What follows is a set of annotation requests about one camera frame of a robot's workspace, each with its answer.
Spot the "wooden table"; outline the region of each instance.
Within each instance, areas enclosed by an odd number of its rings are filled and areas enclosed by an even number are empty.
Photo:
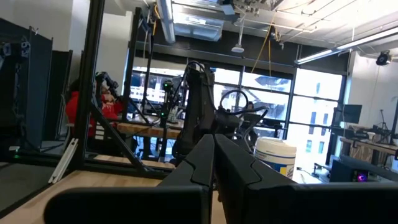
[[[158,117],[155,116],[146,116],[150,123],[158,120]],[[140,117],[136,116],[131,121],[145,123],[145,121]],[[183,128],[184,121],[179,120],[177,124],[167,123],[171,128],[167,129],[167,139],[176,139],[178,134],[180,134],[181,129]],[[146,125],[140,124],[127,124],[127,123],[119,123],[118,131],[123,134],[136,134],[145,137],[155,137],[162,138],[163,137],[163,128],[158,127],[148,127]]]
[[[398,146],[374,143],[367,139],[359,141],[354,139],[341,138],[340,141],[343,142],[343,148],[341,150],[341,153],[347,156],[351,156],[355,159],[370,162],[373,165],[378,165],[380,163],[380,152],[395,155],[396,150],[398,150]]]
[[[3,219],[0,224],[23,223],[44,224],[43,212],[47,202],[58,193],[75,187],[155,187],[161,180],[130,177],[97,172],[74,171],[60,182],[54,184],[32,200],[23,204]],[[212,223],[226,223],[223,206],[217,201],[217,192],[213,192]]]
[[[126,164],[131,164],[128,158],[124,157],[116,157],[116,156],[106,156],[106,155],[98,155],[94,157],[94,159],[102,160],[102,161],[111,161],[111,162],[122,162]],[[161,167],[161,168],[169,168],[174,169],[175,166],[168,162],[155,162],[155,161],[145,161],[142,160],[142,163],[151,166],[151,167]]]

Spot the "table leg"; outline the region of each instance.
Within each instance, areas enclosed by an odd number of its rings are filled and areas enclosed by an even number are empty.
[[[144,153],[142,158],[145,159],[152,155],[150,151],[150,137],[143,137],[142,142],[144,144]]]
[[[379,164],[380,152],[373,149],[371,164],[377,166]]]

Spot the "metal bar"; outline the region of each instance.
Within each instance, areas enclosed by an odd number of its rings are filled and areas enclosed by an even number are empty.
[[[134,155],[130,150],[129,146],[121,139],[119,134],[111,126],[111,124],[105,119],[101,111],[91,103],[91,114],[94,116],[95,120],[100,123],[104,130],[109,134],[113,141],[118,145],[124,156],[126,156],[134,167],[139,171],[146,171],[145,165]]]
[[[87,147],[88,122],[90,117],[90,102],[93,98],[93,81],[95,75],[98,44],[100,43],[101,26],[104,14],[105,0],[90,1],[90,11],[85,40],[85,53],[80,73],[78,109],[75,121],[75,137],[79,145],[71,161],[71,168],[83,166]]]
[[[290,124],[298,124],[298,125],[304,125],[304,126],[309,126],[309,127],[314,127],[314,128],[326,128],[326,129],[330,129],[330,126],[326,126],[326,125],[320,125],[320,124],[306,124],[306,123],[300,123],[300,122],[294,122],[294,121],[290,121]]]
[[[149,103],[149,100],[147,99],[147,91],[148,91],[148,84],[149,84],[150,64],[152,63],[152,56],[154,53],[154,41],[153,41],[154,36],[150,35],[149,38],[151,38],[150,44],[152,46],[150,47],[151,51],[149,52],[148,61],[147,61],[147,71],[146,71],[145,82],[144,82],[144,94],[142,96],[142,110],[145,109],[147,102]]]
[[[294,86],[296,83],[296,77],[297,77],[297,69],[296,69],[295,73],[293,74],[292,84],[290,84],[289,100],[287,101],[286,123],[285,123],[285,127],[284,127],[287,130],[284,131],[284,135],[282,137],[282,139],[285,139],[285,140],[287,139],[287,132],[289,131],[290,115],[292,114]]]
[[[129,175],[133,177],[144,177],[149,179],[159,179],[162,180],[169,173],[167,172],[159,172],[159,171],[145,171],[141,172],[134,168],[123,168],[123,167],[115,167],[109,166],[105,164],[94,164],[89,161],[86,161],[83,170],[92,171],[92,172],[103,172],[107,174],[117,174],[117,175]]]
[[[242,90],[242,81],[243,81],[243,74],[244,74],[244,70],[246,69],[246,66],[242,66],[242,69],[239,73],[239,81],[238,81],[238,90]],[[237,94],[236,95],[236,101],[235,101],[235,111],[233,112],[237,112],[238,111],[238,107],[239,107],[239,101],[241,99],[241,95]]]
[[[50,65],[49,65],[49,75],[47,76],[47,91],[45,93],[45,101],[44,101],[44,116],[42,124],[45,125],[45,117],[47,116],[47,101],[49,100],[49,88],[50,88],[50,78],[51,78],[51,63],[52,63],[52,46],[53,46],[54,38],[51,38],[51,55],[50,55]],[[45,130],[42,132],[42,140],[40,142],[40,148],[43,147],[43,138],[45,135]]]
[[[277,90],[268,90],[268,89],[263,89],[263,88],[256,88],[256,87],[250,87],[250,86],[244,86],[241,85],[241,89],[245,90],[257,90],[257,91],[266,91],[268,93],[277,93],[277,94],[283,94],[283,95],[289,95],[290,93],[284,92],[284,91],[277,91]]]
[[[127,109],[129,107],[129,99],[131,93],[130,86],[131,86],[132,68],[134,66],[134,57],[136,56],[136,42],[138,39],[138,29],[139,29],[138,23],[141,13],[142,13],[141,8],[137,7],[132,20],[132,29],[131,29],[130,42],[129,42],[129,53],[127,56],[127,67],[126,67],[126,72],[124,74],[122,121],[127,121]]]
[[[340,85],[340,94],[338,96],[338,103],[344,103],[344,95],[346,91],[346,83],[347,83],[347,76],[343,75],[341,78],[341,85]],[[333,111],[333,118],[331,122],[331,126],[339,126],[340,122],[335,122],[336,119],[336,113]],[[326,161],[325,164],[329,165],[330,164],[330,157],[331,155],[336,154],[336,145],[338,141],[338,136],[331,132],[330,133],[330,138],[329,138],[329,145],[328,145],[328,152],[326,154]]]
[[[294,96],[311,98],[311,99],[314,99],[314,100],[325,100],[325,101],[331,101],[331,102],[337,102],[338,103],[338,100],[334,100],[334,99],[322,98],[322,97],[317,97],[317,96],[305,96],[305,95],[300,95],[300,94],[296,94],[296,93],[294,93],[293,95]]]

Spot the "wall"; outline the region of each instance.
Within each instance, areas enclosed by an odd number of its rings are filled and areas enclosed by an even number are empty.
[[[69,83],[79,77],[81,51],[85,48],[90,0],[74,0],[70,24],[69,49],[73,50]]]
[[[103,17],[96,71],[108,72],[119,83],[118,93],[122,93],[131,22],[132,12],[126,16],[104,14]]]
[[[14,0],[1,0],[0,1],[0,18],[9,22],[14,21]]]
[[[54,50],[69,50],[73,0],[14,0],[14,23],[39,29],[39,34],[54,38]]]
[[[371,127],[382,122],[380,110],[391,129],[398,96],[398,63],[377,66],[376,59],[353,54],[352,75],[348,77],[346,103],[362,105],[359,125]]]

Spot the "hanging cord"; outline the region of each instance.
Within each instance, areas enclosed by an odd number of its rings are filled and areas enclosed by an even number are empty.
[[[272,16],[271,24],[274,22],[275,15],[276,15],[276,12],[274,12],[274,15]],[[257,65],[257,63],[258,63],[258,61],[259,61],[259,59],[260,59],[260,56],[261,56],[261,54],[262,54],[262,51],[264,50],[264,46],[266,45],[267,38],[268,38],[268,36],[269,36],[269,33],[271,32],[271,27],[272,27],[272,25],[269,25],[266,38],[264,39],[264,42],[262,43],[261,50],[260,50],[260,52],[259,52],[259,55],[257,56],[256,62],[254,62],[254,66],[253,66],[253,68],[252,68],[252,70],[251,70],[251,73],[253,73],[254,69],[256,68],[256,65]]]

